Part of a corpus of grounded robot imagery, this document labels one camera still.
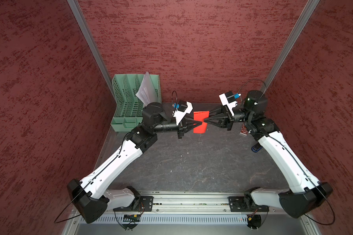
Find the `red square paper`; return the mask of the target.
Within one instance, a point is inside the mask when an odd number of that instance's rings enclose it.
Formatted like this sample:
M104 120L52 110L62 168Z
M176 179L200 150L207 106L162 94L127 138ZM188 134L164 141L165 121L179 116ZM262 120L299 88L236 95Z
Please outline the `red square paper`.
M209 117L209 111L198 111L194 112L194 120L200 121L201 125L193 129L195 134L203 134L207 130L207 123L204 122L205 118Z

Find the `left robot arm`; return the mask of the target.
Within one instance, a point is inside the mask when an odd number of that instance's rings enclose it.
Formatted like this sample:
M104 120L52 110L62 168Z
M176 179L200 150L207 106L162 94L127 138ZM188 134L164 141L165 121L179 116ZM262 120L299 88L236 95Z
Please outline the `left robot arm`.
M157 133L177 132L181 139L185 133L202 124L188 116L193 110L192 103L181 100L173 107L173 115L169 117L161 103L153 102L145 106L142 122L125 135L120 147L88 176L68 183L71 203L86 223L95 222L107 210L145 210L140 202L141 195L133 187L112 193L108 193L107 189L124 169L157 141Z

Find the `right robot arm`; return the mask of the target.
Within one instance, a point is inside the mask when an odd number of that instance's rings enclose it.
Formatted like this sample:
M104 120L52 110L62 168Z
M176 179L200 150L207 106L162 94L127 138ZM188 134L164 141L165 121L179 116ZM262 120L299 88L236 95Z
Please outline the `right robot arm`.
M211 111L205 122L228 131L234 123L243 123L256 141L253 152L266 150L288 183L285 190L257 188L246 192L245 205L248 208L255 205L280 208L293 218L321 206L333 192L331 185L321 182L307 169L287 144L276 123L265 116L268 99L264 93L249 91L243 108L237 107L240 97L233 92L221 94L221 107Z

